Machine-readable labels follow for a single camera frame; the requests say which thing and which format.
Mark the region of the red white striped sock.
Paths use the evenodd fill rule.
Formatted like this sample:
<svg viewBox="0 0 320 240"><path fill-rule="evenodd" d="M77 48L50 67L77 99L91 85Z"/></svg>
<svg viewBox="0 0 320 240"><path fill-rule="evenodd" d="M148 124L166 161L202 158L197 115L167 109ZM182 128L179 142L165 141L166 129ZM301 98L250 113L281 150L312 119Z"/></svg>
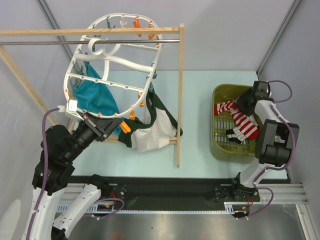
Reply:
<svg viewBox="0 0 320 240"><path fill-rule="evenodd" d="M254 140L260 135L258 123L253 115L244 114L234 100L214 104L213 111L215 116L228 112L233 118L235 127L247 137L246 140Z"/></svg>

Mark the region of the green and white garment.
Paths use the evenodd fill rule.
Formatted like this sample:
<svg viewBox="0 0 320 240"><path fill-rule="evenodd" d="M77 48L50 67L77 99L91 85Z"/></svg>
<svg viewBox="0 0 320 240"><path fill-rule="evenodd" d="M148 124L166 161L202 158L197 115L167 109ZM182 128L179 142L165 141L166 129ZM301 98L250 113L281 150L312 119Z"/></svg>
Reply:
<svg viewBox="0 0 320 240"><path fill-rule="evenodd" d="M170 144L170 138L178 133L178 122L165 107L155 91L146 95L146 109L140 120L125 119L130 132L121 131L118 141L140 152L161 149Z"/></svg>

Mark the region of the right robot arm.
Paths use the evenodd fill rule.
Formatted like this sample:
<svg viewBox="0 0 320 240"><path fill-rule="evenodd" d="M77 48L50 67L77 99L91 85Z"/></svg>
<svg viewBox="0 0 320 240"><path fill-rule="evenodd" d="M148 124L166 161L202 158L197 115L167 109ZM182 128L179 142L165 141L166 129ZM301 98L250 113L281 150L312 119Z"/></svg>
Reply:
<svg viewBox="0 0 320 240"><path fill-rule="evenodd" d="M235 102L247 117L256 115L262 123L255 144L255 160L231 182L230 195L240 202L259 192L258 185L269 172L282 171L290 165L300 127L279 112L267 81L255 81Z"/></svg>

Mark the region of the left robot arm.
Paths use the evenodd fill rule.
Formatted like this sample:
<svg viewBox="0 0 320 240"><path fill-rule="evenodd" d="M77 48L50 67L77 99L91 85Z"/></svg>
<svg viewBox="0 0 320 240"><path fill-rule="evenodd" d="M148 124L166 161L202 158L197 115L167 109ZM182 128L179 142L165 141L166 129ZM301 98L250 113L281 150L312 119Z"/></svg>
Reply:
<svg viewBox="0 0 320 240"><path fill-rule="evenodd" d="M104 141L123 122L83 114L73 132L60 124L42 126L42 152L32 179L32 205L23 240L66 240L92 204L111 196L106 177L89 177L79 196L59 217L56 210L75 168L74 160L94 141Z"/></svg>

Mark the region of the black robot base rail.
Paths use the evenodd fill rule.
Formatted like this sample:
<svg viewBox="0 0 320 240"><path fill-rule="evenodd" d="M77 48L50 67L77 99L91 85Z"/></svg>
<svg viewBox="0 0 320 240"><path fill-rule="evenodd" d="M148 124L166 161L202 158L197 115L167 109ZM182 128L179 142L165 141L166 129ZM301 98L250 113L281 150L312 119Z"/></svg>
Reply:
<svg viewBox="0 0 320 240"><path fill-rule="evenodd" d="M220 211L225 202L260 201L257 189L244 189L230 178L107 177L110 196L127 211Z"/></svg>

